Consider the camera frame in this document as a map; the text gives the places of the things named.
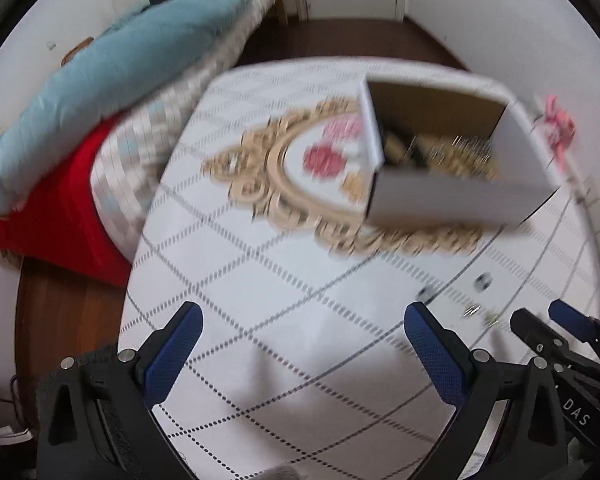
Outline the checkered bed sheet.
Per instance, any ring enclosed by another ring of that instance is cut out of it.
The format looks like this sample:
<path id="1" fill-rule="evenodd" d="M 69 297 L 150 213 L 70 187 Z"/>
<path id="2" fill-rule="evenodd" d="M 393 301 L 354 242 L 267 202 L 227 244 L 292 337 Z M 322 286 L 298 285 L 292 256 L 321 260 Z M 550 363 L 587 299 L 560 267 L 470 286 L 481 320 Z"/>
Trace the checkered bed sheet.
<path id="1" fill-rule="evenodd" d="M 201 58 L 125 112 L 100 147 L 91 191 L 106 237 L 126 261 L 140 234 L 163 171 L 210 82 L 230 70 L 276 0 L 251 0 Z"/>

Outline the light blue duvet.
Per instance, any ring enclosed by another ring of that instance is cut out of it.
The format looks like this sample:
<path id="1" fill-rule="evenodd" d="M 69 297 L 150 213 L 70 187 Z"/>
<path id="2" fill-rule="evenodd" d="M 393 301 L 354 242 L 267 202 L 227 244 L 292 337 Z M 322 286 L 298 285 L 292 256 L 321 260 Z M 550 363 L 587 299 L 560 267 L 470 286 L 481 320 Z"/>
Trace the light blue duvet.
<path id="1" fill-rule="evenodd" d="M 102 120 L 197 62 L 252 0 L 166 0 L 127 15 L 50 74 L 0 135 L 0 216 Z"/>

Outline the pink panther plush toy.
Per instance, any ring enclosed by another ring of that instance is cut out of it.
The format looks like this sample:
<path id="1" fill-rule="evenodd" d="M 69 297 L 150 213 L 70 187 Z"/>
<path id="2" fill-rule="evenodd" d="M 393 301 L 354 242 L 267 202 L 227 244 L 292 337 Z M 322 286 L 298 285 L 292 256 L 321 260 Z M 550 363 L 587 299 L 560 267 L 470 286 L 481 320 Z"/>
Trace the pink panther plush toy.
<path id="1" fill-rule="evenodd" d="M 540 115 L 540 127 L 561 172 L 567 169 L 566 155 L 577 134 L 577 125 L 569 113 L 558 104 L 557 96 L 547 96 Z"/>

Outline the patterned white tablecloth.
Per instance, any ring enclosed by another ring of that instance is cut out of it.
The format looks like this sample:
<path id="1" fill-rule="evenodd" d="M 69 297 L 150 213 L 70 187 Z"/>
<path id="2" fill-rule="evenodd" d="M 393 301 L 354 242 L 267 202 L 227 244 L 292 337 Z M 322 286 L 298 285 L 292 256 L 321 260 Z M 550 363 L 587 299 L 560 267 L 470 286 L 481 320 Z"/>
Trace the patterned white tablecloth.
<path id="1" fill-rule="evenodd" d="M 204 330 L 154 415 L 201 479 L 291 464 L 308 479 L 405 479 L 452 414 L 408 343 L 425 300 L 471 347 L 521 362 L 519 308 L 600 313 L 595 246 L 568 186 L 512 232 L 364 226 L 355 111 L 368 74 L 440 65 L 306 58 L 216 78 L 184 129 L 138 245 L 119 344 L 185 301 Z"/>

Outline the black smart wristband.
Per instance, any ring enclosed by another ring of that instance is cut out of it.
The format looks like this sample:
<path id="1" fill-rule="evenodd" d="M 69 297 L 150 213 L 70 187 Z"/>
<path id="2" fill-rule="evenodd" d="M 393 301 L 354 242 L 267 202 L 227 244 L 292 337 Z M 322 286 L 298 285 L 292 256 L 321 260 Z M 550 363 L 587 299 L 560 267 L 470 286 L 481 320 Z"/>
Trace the black smart wristband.
<path id="1" fill-rule="evenodd" d="M 389 166 L 428 168 L 426 156 L 420 149 L 416 136 L 411 133 L 388 132 L 384 140 L 384 154 Z"/>

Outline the red blanket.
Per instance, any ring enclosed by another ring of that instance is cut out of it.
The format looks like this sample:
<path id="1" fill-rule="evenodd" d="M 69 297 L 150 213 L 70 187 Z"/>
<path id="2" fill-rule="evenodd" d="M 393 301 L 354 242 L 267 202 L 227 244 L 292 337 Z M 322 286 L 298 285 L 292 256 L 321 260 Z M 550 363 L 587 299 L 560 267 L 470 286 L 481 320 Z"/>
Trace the red blanket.
<path id="1" fill-rule="evenodd" d="M 0 250 L 117 287 L 126 285 L 131 263 L 102 226 L 90 183 L 95 157 L 119 120 L 114 115 L 101 122 L 32 188 L 21 209 L 0 218 Z"/>

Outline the brown item by wall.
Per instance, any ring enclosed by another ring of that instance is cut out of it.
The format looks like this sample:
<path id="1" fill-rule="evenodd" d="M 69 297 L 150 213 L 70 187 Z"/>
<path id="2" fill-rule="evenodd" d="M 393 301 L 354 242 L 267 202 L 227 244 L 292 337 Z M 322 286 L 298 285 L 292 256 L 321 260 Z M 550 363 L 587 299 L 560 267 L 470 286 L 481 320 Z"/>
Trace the brown item by wall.
<path id="1" fill-rule="evenodd" d="M 86 47 L 88 47 L 95 38 L 93 37 L 87 37 L 84 40 L 82 40 L 79 44 L 77 44 L 73 49 L 71 49 L 61 60 L 60 62 L 60 66 L 64 66 L 66 65 L 68 62 L 70 62 L 81 50 L 85 49 Z"/>

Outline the cardboard box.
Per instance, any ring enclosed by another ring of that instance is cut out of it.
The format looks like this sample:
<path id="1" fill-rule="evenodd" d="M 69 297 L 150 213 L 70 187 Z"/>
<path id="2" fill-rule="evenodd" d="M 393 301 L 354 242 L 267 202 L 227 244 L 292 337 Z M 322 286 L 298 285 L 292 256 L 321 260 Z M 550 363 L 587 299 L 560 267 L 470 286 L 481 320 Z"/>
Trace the cardboard box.
<path id="1" fill-rule="evenodd" d="M 533 122 L 497 81 L 461 70 L 362 81 L 365 218 L 374 226 L 519 226 L 559 190 Z M 427 169 L 387 164 L 388 132 L 411 133 Z"/>

